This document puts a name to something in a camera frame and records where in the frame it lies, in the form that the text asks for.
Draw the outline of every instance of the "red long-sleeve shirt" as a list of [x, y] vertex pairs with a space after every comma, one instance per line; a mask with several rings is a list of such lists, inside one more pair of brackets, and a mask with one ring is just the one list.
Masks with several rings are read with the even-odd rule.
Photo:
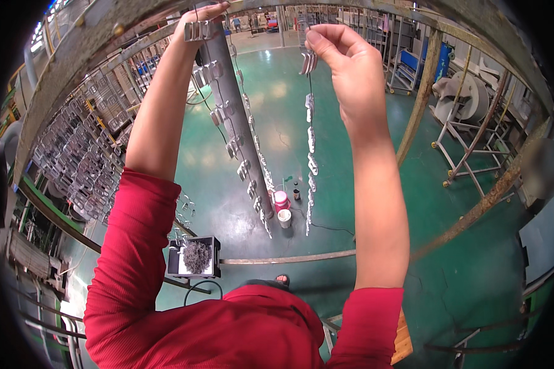
[[155, 311], [180, 190], [125, 168], [84, 313], [86, 348], [99, 367], [390, 367], [400, 288], [351, 292], [326, 364], [320, 320], [276, 288], [244, 286], [223, 300]]

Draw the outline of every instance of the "sandal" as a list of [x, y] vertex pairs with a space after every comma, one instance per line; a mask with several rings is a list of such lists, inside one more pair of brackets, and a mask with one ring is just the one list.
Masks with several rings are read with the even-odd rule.
[[[285, 280], [278, 280], [278, 277], [285, 277]], [[275, 278], [275, 281], [289, 287], [289, 276], [287, 274], [280, 274]]]

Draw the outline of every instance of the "fingernail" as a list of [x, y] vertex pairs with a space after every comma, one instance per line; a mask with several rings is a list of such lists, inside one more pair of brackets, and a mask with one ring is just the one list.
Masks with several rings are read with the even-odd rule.
[[320, 40], [322, 40], [322, 35], [319, 34], [318, 32], [316, 31], [308, 31], [308, 33], [306, 34], [306, 40], [308, 40], [310, 42], [310, 44], [316, 44], [318, 43]]

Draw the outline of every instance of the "bottle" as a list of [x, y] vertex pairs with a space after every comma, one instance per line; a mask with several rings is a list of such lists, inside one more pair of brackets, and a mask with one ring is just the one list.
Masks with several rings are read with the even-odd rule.
[[298, 183], [297, 182], [294, 182], [294, 200], [301, 200], [301, 196], [299, 195], [299, 188], [298, 188]]

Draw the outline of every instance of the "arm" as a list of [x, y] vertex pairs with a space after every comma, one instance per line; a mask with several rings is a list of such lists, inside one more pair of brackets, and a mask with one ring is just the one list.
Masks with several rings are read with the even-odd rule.
[[[199, 20], [213, 19], [228, 6], [227, 2], [205, 6], [197, 10], [197, 15]], [[183, 101], [187, 99], [193, 61], [201, 45], [184, 41], [184, 27], [185, 22], [196, 19], [194, 11], [181, 17], [133, 123], [127, 146], [125, 165], [128, 168], [168, 181], [174, 181], [177, 169], [185, 115]]]
[[[227, 3], [198, 10], [199, 19], [221, 14]], [[177, 312], [155, 312], [164, 278], [180, 186], [174, 184], [184, 101], [199, 42], [184, 42], [183, 15], [134, 122], [126, 168], [109, 218], [102, 254], [84, 313], [86, 348], [99, 367], [130, 367], [174, 329]]]
[[389, 365], [410, 243], [387, 127], [382, 56], [347, 26], [312, 26], [306, 43], [332, 70], [355, 176], [357, 277], [329, 364]]

